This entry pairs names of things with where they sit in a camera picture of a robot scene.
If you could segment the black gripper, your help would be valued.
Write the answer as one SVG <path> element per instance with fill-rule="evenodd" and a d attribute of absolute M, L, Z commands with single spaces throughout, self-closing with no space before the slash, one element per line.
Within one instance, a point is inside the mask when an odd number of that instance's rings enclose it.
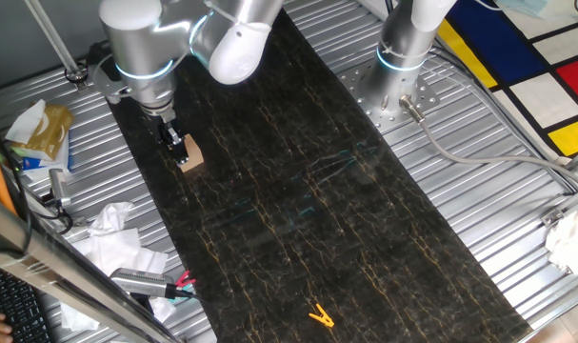
<path fill-rule="evenodd" d="M 182 166 L 189 161 L 189 153 L 185 146 L 184 137 L 181 136 L 173 127 L 173 121 L 165 121 L 162 117 L 157 119 L 158 143 L 168 145 L 169 151 L 175 163 Z"/>

